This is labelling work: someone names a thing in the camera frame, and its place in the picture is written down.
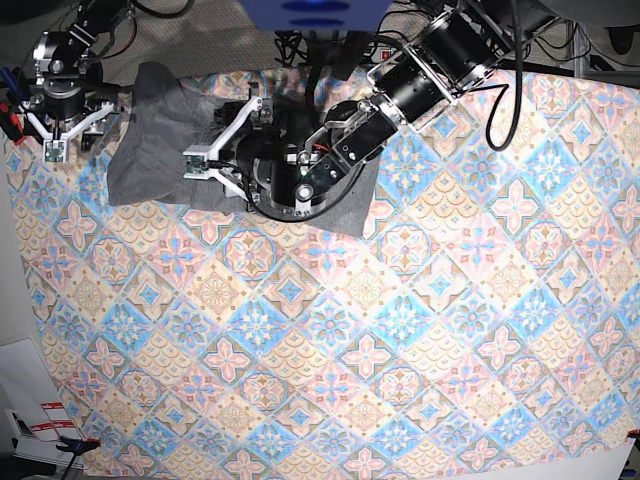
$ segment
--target table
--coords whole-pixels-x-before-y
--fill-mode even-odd
[[[300,95],[302,78],[183,84],[243,98],[250,81]],[[323,85],[327,106],[367,90],[360,71]],[[390,140],[363,238],[110,207],[115,136],[66,166],[10,146],[48,368],[102,440],[88,473],[429,478],[624,443],[640,424],[640,97],[532,74],[524,95],[504,153],[484,140],[492,91]]]

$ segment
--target floral pattern fabric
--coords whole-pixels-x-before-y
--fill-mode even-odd
[[[299,97],[304,72],[183,85],[238,100],[250,82]],[[356,71],[317,100],[367,90]],[[624,443],[640,426],[640,95],[545,75],[524,93],[502,153],[483,135],[492,91],[391,139],[362,238],[111,207],[115,123],[86,162],[7,144],[47,365],[102,442],[88,473],[424,479]]]

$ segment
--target dark gray towel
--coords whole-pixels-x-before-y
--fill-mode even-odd
[[[182,151],[191,144],[211,143],[220,132],[213,112],[223,99],[182,88],[173,74],[158,63],[143,63],[133,88],[129,128],[107,170],[109,203],[128,205],[147,200],[186,204],[198,210],[224,213],[245,211],[245,202],[225,196],[215,180],[182,178]],[[362,236],[379,161],[370,162],[352,192],[310,225],[354,237]],[[328,195],[331,202],[350,177]]]

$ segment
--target tile pattern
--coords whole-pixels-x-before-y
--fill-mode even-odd
[[[303,87],[283,71],[184,84],[244,98],[254,81]],[[329,101],[365,87],[356,72]],[[65,172],[10,146],[46,362],[102,441],[88,473],[430,478],[625,442],[640,425],[638,96],[542,75],[525,94],[503,153],[482,135],[492,91],[397,135],[363,238],[110,207],[108,136]]]

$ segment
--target patterned tablecloth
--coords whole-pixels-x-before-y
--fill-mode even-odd
[[[110,207],[113,136],[64,167],[9,145],[48,367],[102,440],[89,473],[428,478],[625,442],[640,426],[640,96],[525,80],[504,153],[484,140],[491,91],[395,136],[358,239]],[[249,81],[303,86],[284,70],[184,84],[243,98]],[[330,105],[366,82],[326,87]]]

